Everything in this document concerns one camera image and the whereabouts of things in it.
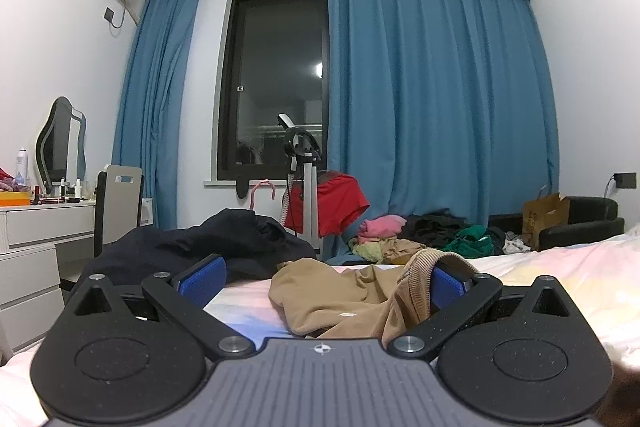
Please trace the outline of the person's right hand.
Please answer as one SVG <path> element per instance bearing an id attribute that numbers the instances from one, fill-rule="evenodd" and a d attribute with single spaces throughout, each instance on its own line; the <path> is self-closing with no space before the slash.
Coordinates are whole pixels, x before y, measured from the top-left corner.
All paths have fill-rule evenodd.
<path id="1" fill-rule="evenodd" d="M 613 363 L 612 384 L 597 418 L 606 427 L 640 426 L 640 375 L 622 363 Z"/>

